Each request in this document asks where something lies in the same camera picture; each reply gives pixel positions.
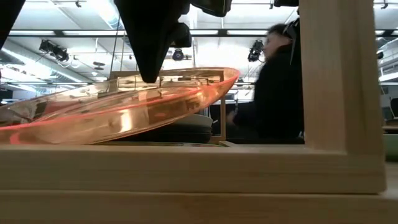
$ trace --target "white ceiling panel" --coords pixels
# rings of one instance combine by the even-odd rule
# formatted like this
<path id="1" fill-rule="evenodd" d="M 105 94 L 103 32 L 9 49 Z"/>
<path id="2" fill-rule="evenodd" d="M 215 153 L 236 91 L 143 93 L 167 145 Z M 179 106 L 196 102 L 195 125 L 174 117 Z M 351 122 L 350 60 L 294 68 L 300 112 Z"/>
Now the white ceiling panel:
<path id="1" fill-rule="evenodd" d="M 296 13 L 295 7 L 274 7 L 268 4 L 232 5 L 224 18 L 225 28 L 265 29 L 277 23 L 284 23 Z"/>
<path id="2" fill-rule="evenodd" d="M 195 23 L 196 29 L 220 29 L 221 28 L 221 18 L 211 16 L 204 13 L 202 10 L 197 12 L 197 21 Z"/>
<path id="3" fill-rule="evenodd" d="M 41 54 L 41 51 L 39 50 L 40 44 L 42 43 L 41 38 L 38 38 L 38 37 L 8 37 L 8 40 L 15 42 L 30 51 Z"/>
<path id="4" fill-rule="evenodd" d="M 13 29 L 79 29 L 58 9 L 22 8 Z"/>
<path id="5" fill-rule="evenodd" d="M 376 29 L 398 29 L 398 9 L 374 9 Z"/>
<path id="6" fill-rule="evenodd" d="M 90 7 L 63 8 L 65 14 L 73 18 L 81 29 L 110 29 L 110 26 Z"/>
<path id="7" fill-rule="evenodd" d="M 108 52 L 113 52 L 114 41 L 115 41 L 115 38 L 99 38 L 98 39 L 98 43 L 101 44 L 101 46 L 104 47 Z M 127 44 L 124 44 L 124 49 L 123 49 L 123 43 L 124 42 L 123 42 L 122 38 L 117 39 L 115 52 L 132 53 L 131 48 Z"/>

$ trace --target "headphones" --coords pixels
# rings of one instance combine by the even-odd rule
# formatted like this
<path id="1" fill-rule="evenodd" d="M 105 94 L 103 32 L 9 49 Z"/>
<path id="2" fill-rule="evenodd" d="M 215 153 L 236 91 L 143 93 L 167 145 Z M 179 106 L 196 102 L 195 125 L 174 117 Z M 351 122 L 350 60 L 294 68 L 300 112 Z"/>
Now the headphones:
<path id="1" fill-rule="evenodd" d="M 300 18 L 297 18 L 293 22 L 290 22 L 285 30 L 284 34 L 287 34 L 292 38 L 292 55 L 290 57 L 290 64 L 300 63 L 301 58 L 301 47 L 300 47 Z"/>

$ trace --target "fluorescent light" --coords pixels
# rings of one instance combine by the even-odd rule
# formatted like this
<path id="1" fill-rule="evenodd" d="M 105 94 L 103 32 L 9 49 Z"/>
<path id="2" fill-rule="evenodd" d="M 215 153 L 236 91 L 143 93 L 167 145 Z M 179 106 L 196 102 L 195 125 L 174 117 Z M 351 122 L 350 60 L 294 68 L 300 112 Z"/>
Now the fluorescent light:
<path id="1" fill-rule="evenodd" d="M 92 36 L 97 36 L 97 35 L 123 35 L 124 31 L 120 30 L 119 32 L 117 30 L 65 30 L 63 31 L 63 34 L 65 35 L 92 35 Z"/>
<path id="2" fill-rule="evenodd" d="M 266 35 L 266 30 L 228 30 L 228 35 Z"/>
<path id="3" fill-rule="evenodd" d="M 270 4 L 264 0 L 234 0 L 232 4 Z"/>
<path id="4" fill-rule="evenodd" d="M 192 35 L 217 35 L 218 30 L 191 30 Z"/>
<path id="5" fill-rule="evenodd" d="M 99 81 L 106 81 L 108 78 L 106 78 L 106 77 L 95 77 L 95 79 L 99 80 Z"/>
<path id="6" fill-rule="evenodd" d="M 382 75 L 382 76 L 379 77 L 379 81 L 380 82 L 384 82 L 384 81 L 387 81 L 387 80 L 392 80 L 394 78 L 398 78 L 398 72 L 387 74 L 387 75 Z"/>
<path id="7" fill-rule="evenodd" d="M 380 83 L 380 85 L 398 85 L 398 83 Z"/>
<path id="8" fill-rule="evenodd" d="M 45 82 L 11 82 L 13 84 L 25 84 L 25 85 L 47 85 Z"/>
<path id="9" fill-rule="evenodd" d="M 49 2 L 35 2 L 35 1 L 26 1 L 24 4 L 24 9 L 56 9 L 58 7 L 73 7 L 76 8 L 76 4 L 74 2 L 58 2 L 58 3 L 49 3 Z"/>
<path id="10" fill-rule="evenodd" d="M 11 30 L 10 35 L 55 35 L 52 30 Z"/>

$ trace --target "spotlight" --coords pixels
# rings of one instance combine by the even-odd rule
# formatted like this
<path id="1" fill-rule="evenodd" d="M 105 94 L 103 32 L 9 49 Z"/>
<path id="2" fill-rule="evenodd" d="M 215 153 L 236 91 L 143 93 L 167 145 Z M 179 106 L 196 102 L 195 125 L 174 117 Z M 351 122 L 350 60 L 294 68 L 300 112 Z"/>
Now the spotlight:
<path id="1" fill-rule="evenodd" d="M 183 60 L 184 59 L 184 54 L 182 53 L 182 50 L 181 49 L 175 49 L 172 58 L 175 61 Z"/>
<path id="2" fill-rule="evenodd" d="M 67 49 L 62 49 L 59 46 L 55 46 L 50 55 L 55 57 L 60 62 L 69 61 L 69 54 L 67 52 Z"/>
<path id="3" fill-rule="evenodd" d="M 248 56 L 249 62 L 257 62 L 263 50 L 264 44 L 262 43 L 262 40 L 256 40 L 253 46 L 250 48 Z"/>
<path id="4" fill-rule="evenodd" d="M 377 53 L 377 59 L 380 60 L 382 58 L 384 58 L 384 53 L 383 52 Z"/>
<path id="5" fill-rule="evenodd" d="M 67 49 L 57 46 L 51 43 L 49 40 L 42 40 L 39 50 L 45 54 L 50 54 L 60 62 L 69 61 L 69 54 L 67 52 Z"/>

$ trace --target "ceiling light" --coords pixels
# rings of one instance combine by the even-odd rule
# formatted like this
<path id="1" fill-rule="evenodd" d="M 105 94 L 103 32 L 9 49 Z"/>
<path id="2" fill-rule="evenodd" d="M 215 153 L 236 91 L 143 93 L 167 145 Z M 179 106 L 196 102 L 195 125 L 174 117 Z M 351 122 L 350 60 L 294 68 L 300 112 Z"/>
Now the ceiling light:
<path id="1" fill-rule="evenodd" d="M 10 35 L 55 35 L 52 30 L 11 30 Z"/>
<path id="2" fill-rule="evenodd" d="M 392 80 L 394 78 L 398 78 L 398 72 L 387 74 L 387 75 L 382 75 L 382 76 L 379 77 L 379 81 L 380 82 L 384 82 L 384 81 L 387 81 L 387 80 Z"/>
<path id="3" fill-rule="evenodd" d="M 24 84 L 24 85 L 48 85 L 46 82 L 11 82 L 12 84 Z"/>
<path id="4" fill-rule="evenodd" d="M 88 35 L 88 36 L 115 36 L 116 34 L 123 35 L 124 32 L 117 31 L 117 30 L 68 30 L 63 31 L 63 34 L 68 35 Z"/>
<path id="5" fill-rule="evenodd" d="M 266 30 L 228 30 L 228 35 L 266 35 Z"/>
<path id="6" fill-rule="evenodd" d="M 218 35 L 218 30 L 191 30 L 191 35 Z"/>
<path id="7" fill-rule="evenodd" d="M 105 81 L 105 80 L 107 80 L 108 78 L 106 78 L 106 77 L 95 77 L 95 79 L 96 79 L 96 80 L 103 80 L 103 81 Z"/>

